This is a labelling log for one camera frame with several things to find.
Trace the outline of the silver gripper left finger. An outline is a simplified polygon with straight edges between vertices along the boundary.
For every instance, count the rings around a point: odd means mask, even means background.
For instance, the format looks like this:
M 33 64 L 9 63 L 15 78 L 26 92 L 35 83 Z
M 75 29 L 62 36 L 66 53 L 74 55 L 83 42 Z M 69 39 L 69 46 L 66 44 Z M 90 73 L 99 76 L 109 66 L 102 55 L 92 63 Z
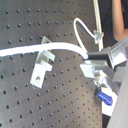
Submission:
M 113 88 L 114 84 L 119 85 L 122 82 L 121 74 L 109 68 L 105 61 L 83 61 L 80 68 L 84 76 L 93 79 L 97 86 Z

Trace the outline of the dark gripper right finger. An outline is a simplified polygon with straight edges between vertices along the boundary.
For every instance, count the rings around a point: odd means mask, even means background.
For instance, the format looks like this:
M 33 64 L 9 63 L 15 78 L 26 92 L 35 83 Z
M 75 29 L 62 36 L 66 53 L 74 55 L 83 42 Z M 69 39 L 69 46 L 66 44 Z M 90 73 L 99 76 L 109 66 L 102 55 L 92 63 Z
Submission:
M 110 56 L 110 48 L 104 48 L 102 51 L 88 52 L 90 60 L 105 60 L 110 68 L 113 68 L 112 59 Z

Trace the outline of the person's forearm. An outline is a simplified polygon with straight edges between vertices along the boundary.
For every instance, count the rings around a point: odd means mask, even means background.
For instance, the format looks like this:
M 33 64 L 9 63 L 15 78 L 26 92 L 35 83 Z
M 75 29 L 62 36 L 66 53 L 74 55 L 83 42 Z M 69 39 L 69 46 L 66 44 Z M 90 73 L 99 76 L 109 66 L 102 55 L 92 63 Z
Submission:
M 128 29 L 124 28 L 121 0 L 112 0 L 113 35 L 117 41 L 128 37 Z

